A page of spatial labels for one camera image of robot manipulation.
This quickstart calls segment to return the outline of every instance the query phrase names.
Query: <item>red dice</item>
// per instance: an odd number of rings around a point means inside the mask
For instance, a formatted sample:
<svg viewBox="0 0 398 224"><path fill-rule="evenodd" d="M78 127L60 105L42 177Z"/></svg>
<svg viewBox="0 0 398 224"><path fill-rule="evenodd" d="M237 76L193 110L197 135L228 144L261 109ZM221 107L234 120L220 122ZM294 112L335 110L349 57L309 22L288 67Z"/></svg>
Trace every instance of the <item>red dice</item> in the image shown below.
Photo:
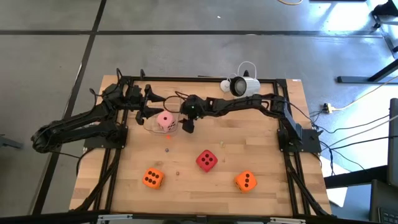
<svg viewBox="0 0 398 224"><path fill-rule="evenodd" d="M209 170L217 164L217 161L217 157L209 150L204 150L197 158L197 164L205 172L209 172Z"/></svg>

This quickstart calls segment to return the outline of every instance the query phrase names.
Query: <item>wooden tabletop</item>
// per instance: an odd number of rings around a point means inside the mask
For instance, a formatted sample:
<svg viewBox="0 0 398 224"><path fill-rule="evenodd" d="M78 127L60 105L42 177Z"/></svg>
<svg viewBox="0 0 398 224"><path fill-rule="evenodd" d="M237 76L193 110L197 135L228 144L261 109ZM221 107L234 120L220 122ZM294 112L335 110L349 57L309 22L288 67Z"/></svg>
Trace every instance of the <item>wooden tabletop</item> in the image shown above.
<svg viewBox="0 0 398 224"><path fill-rule="evenodd" d="M116 81L114 75L104 76L100 91ZM153 92L163 97L174 95L177 90L202 98L232 99L230 93L220 90L219 83L139 81L134 84L142 89L151 84ZM287 80L287 84L290 101L308 114L301 81ZM273 93L271 84L261 84L260 94L266 93ZM309 120L299 111L292 108L292 113L296 122L310 128ZM257 110L234 111L219 118L199 119L193 134L183 131L179 124L176 132L167 138L166 134L145 130L134 117L135 113L129 112L127 144L121 152L112 212L292 215L276 119ZM205 149L218 158L217 165L208 173L195 163ZM79 206L97 184L103 155L104 149L95 149L82 160L70 208ZM331 212L318 159L308 153L300 155L307 188L323 209ZM150 167L165 174L159 190L142 183L144 172ZM247 194L242 194L233 182L244 170L250 170L257 179L256 188ZM297 186L295 192L298 209L303 213ZM104 207L105 198L106 190L100 208Z"/></svg>

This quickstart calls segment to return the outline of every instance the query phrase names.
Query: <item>dice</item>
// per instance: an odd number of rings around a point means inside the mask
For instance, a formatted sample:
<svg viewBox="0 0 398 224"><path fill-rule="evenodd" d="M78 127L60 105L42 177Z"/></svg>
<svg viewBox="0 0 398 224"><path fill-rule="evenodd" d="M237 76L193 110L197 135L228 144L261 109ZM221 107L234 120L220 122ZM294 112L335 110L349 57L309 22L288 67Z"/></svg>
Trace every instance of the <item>dice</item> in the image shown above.
<svg viewBox="0 0 398 224"><path fill-rule="evenodd" d="M169 132L172 128L174 128L174 126L177 125L173 115L168 111L161 112L157 116L156 121L159 127L165 132Z"/></svg>
<svg viewBox="0 0 398 224"><path fill-rule="evenodd" d="M142 178L142 183L150 188L159 189L163 178L164 174L161 171L155 168L149 168L146 170L144 177Z"/></svg>
<svg viewBox="0 0 398 224"><path fill-rule="evenodd" d="M204 150L197 157L197 164L205 172L209 172L209 170L217 164L217 161L218 161L217 157L213 153L211 153L209 150Z"/></svg>
<svg viewBox="0 0 398 224"><path fill-rule="evenodd" d="M241 174L237 175L234 181L236 186L239 188L239 190L242 191L242 193L249 192L257 185L256 178L248 170L245 170Z"/></svg>

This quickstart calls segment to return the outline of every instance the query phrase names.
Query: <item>orange dice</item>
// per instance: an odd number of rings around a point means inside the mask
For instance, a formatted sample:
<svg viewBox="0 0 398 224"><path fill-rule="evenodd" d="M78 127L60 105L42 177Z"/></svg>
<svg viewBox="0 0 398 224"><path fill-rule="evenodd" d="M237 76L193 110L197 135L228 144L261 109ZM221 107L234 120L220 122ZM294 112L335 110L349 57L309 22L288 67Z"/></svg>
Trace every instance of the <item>orange dice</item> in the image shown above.
<svg viewBox="0 0 398 224"><path fill-rule="evenodd" d="M164 174L161 171L155 168L149 168L147 169L147 171L144 174L144 177L142 178L142 183L144 183L146 186L150 188L159 189L163 178Z"/></svg>
<svg viewBox="0 0 398 224"><path fill-rule="evenodd" d="M236 186L239 188L239 190L242 191L242 193L249 192L257 185L256 178L248 170L245 170L241 174L237 175L234 181Z"/></svg>

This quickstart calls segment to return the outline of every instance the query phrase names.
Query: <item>gray floor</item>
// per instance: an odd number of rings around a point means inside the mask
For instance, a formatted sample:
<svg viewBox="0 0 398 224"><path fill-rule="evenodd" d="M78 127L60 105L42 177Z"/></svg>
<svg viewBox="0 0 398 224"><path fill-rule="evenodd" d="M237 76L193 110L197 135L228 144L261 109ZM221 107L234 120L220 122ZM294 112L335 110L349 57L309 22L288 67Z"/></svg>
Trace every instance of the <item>gray floor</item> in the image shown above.
<svg viewBox="0 0 398 224"><path fill-rule="evenodd" d="M1 1L0 30L90 30L99 5L99 0ZM276 0L115 0L107 2L99 29L370 31L374 22L369 12L365 2L304 0L299 6L286 6ZM48 157L32 150L30 136L40 126L62 117L87 40L85 35L0 35L0 134L24 143L21 150L0 150L0 217L29 213ZM138 75L143 68L149 76L222 77L235 72L244 60L257 65L259 78L301 79L310 111L318 111L323 103L342 107L376 87L337 84L337 76L370 76L391 63L393 57L384 39L378 36L97 36L73 114L91 108L93 96L88 89L98 91L102 76L115 74L116 67L125 75ZM321 115L317 123L335 129L372 121L388 114L392 97L398 97L397 87L385 86L347 110ZM331 144L360 130L322 134L321 139ZM387 131L387 126L383 126L347 143L387 136ZM80 155L82 145L75 142L62 150ZM378 141L340 152L367 168L386 164L386 146L387 141ZM334 157L348 170L360 169L339 155ZM75 162L73 158L60 158L45 213L67 211L76 178ZM363 218L369 199L360 197L360 191L350 189L347 206L333 207L333 213L344 218Z"/></svg>

